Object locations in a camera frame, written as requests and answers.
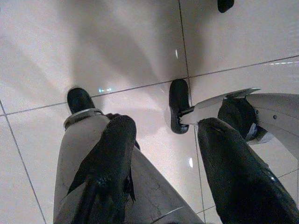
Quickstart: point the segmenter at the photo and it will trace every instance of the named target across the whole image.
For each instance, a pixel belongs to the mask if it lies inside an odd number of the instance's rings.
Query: black object
[[[118,116],[107,124],[100,141],[81,162],[55,224],[124,221],[129,194],[135,199],[131,188],[135,138],[136,126],[130,117]]]
[[[235,3],[235,0],[218,0],[218,10],[221,13],[228,11]]]
[[[298,223],[295,202],[239,131],[217,118],[199,122],[199,148],[224,224]]]
[[[190,108],[188,100],[188,85],[183,79],[172,81],[169,90],[169,107],[171,111],[171,129],[174,133],[184,134],[188,131],[189,125],[182,125],[179,122],[181,111]]]
[[[255,110],[244,98],[224,99],[217,117],[238,130],[246,141],[257,133]]]
[[[89,96],[88,92],[82,88],[69,90],[67,93],[67,103],[72,114],[85,109],[95,108],[93,100]]]

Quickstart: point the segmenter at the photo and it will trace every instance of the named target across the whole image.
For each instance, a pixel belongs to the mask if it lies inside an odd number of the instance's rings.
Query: tile floor
[[[171,80],[187,79],[193,104],[248,87],[299,94],[298,7],[239,0],[220,14],[214,0],[1,1],[0,223],[52,223],[74,85],[104,112],[131,116],[146,157],[202,220],[221,223],[194,130],[170,130]],[[276,139],[253,149],[298,202],[298,160]]]

